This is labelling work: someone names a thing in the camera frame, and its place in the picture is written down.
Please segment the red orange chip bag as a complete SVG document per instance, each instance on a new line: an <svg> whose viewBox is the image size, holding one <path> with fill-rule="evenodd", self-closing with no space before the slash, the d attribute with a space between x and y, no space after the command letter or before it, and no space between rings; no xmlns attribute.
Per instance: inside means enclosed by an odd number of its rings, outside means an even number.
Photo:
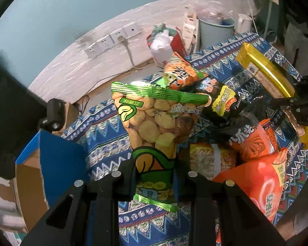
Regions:
<svg viewBox="0 0 308 246"><path fill-rule="evenodd" d="M272 153L220 172L213 181L235 183L272 224L286 180L287 149ZM221 244L220 229L217 242Z"/></svg>

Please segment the yellow red snack bag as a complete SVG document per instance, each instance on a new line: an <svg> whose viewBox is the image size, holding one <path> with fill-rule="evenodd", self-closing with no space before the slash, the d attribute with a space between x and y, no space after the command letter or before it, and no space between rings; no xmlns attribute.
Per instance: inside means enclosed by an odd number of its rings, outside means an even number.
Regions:
<svg viewBox="0 0 308 246"><path fill-rule="evenodd" d="M237 152L219 144L190 144L190 169L213 180L220 172L235 167Z"/></svg>

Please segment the orange black snack bag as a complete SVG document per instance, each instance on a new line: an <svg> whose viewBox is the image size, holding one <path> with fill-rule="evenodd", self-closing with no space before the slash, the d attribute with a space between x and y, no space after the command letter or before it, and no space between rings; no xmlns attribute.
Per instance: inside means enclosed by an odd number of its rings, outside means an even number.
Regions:
<svg viewBox="0 0 308 246"><path fill-rule="evenodd" d="M239 152L244 162L278 152L273 123L269 118L259 121L253 114L245 114L225 133L228 144Z"/></svg>

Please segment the gold long snack package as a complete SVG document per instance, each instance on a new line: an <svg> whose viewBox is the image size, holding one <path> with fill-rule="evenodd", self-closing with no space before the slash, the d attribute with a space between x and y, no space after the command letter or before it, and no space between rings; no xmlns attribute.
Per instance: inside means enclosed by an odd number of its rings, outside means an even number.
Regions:
<svg viewBox="0 0 308 246"><path fill-rule="evenodd" d="M295 94L294 87L281 73L281 71L270 62L260 51L249 43L243 43L236 60L240 65L250 72L261 85L267 89L273 98L291 98ZM302 126L298 123L295 114L291 112L286 106L282 106L292 126L294 127L300 141L308 149L308 127Z"/></svg>

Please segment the green broad bean snack bag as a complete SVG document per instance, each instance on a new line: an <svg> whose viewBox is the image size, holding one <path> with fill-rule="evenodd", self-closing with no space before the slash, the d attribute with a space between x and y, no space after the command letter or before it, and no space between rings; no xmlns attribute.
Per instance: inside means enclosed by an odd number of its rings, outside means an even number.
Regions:
<svg viewBox="0 0 308 246"><path fill-rule="evenodd" d="M136 199L175 212L178 207L173 170L177 146L194 131L209 96L145 82L113 82L111 92L139 175Z"/></svg>

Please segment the blue cardboard box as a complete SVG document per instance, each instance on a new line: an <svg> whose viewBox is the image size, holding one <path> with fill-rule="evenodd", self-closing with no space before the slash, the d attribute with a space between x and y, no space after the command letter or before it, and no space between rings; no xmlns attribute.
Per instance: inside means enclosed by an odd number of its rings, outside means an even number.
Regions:
<svg viewBox="0 0 308 246"><path fill-rule="evenodd" d="M86 152L77 143L40 130L15 162L17 196L27 231L76 180L89 182Z"/></svg>

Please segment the blue patterned bed cloth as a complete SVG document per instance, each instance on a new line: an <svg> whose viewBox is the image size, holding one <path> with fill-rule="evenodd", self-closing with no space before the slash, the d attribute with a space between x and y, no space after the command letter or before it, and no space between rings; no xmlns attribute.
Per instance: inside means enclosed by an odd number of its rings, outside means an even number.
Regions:
<svg viewBox="0 0 308 246"><path fill-rule="evenodd" d="M255 33L237 34L215 46L187 57L202 72L232 88L246 102L261 89L257 79L246 73L236 61L242 43L251 43L266 58L282 66L289 78L301 80L301 74L282 53ZM295 202L308 180L308 150L300 143L290 121L279 110L268 109L274 124L277 143L286 147L287 165L284 190L274 218L278 222ZM86 151L86 164L92 179L100 179L116 170L131 156L130 141L119 120L113 101L108 99L78 118L63 133ZM139 200L121 202L119 209L122 245L187 245L190 230L190 207L168 212Z"/></svg>

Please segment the black yellow snack bag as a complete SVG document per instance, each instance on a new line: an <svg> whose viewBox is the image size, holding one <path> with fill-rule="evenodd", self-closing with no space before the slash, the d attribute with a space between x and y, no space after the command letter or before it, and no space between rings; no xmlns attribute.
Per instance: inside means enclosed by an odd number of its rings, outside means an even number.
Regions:
<svg viewBox="0 0 308 246"><path fill-rule="evenodd" d="M207 77L195 86L196 93L208 96L204 112L215 113L219 117L228 118L242 109L239 95L228 85L215 78Z"/></svg>

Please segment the grey blue waste bin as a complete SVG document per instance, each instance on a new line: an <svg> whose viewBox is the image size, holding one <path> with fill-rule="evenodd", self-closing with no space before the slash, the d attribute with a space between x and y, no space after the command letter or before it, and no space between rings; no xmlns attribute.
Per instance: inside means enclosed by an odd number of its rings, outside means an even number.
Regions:
<svg viewBox="0 0 308 246"><path fill-rule="evenodd" d="M229 12L206 8L197 12L201 49L229 39L234 33L235 20Z"/></svg>

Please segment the black dark furniture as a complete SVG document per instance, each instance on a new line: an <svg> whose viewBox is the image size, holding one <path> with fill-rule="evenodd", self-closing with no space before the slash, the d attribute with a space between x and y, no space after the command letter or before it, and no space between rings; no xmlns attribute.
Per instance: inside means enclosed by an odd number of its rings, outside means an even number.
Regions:
<svg viewBox="0 0 308 246"><path fill-rule="evenodd" d="M0 65L0 177L15 177L15 161L45 116L46 102Z"/></svg>

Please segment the orange green snack bag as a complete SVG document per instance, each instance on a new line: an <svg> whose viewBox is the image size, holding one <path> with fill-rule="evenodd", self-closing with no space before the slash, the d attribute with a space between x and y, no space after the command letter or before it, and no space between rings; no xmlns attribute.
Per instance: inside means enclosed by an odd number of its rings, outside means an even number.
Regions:
<svg viewBox="0 0 308 246"><path fill-rule="evenodd" d="M179 90L208 77L208 74L195 69L189 62L174 52L163 70L163 86Z"/></svg>

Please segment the white cardboard carton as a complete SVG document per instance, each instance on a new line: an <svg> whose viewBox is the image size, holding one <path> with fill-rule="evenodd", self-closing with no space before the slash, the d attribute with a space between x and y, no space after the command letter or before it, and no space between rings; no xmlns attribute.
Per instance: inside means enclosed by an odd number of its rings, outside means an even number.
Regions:
<svg viewBox="0 0 308 246"><path fill-rule="evenodd" d="M186 53L191 55L199 49L199 21L194 7L185 6L182 40Z"/></svg>

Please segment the white wall socket strip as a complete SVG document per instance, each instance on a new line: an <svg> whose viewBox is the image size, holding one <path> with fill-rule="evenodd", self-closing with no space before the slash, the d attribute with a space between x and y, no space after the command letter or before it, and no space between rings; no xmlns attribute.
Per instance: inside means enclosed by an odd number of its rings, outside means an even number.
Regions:
<svg viewBox="0 0 308 246"><path fill-rule="evenodd" d="M137 34L140 34L141 32L141 26L137 22L131 22L92 43L86 47L84 51L89 59L93 59L103 52L118 45L120 43L118 40L120 37L129 39Z"/></svg>

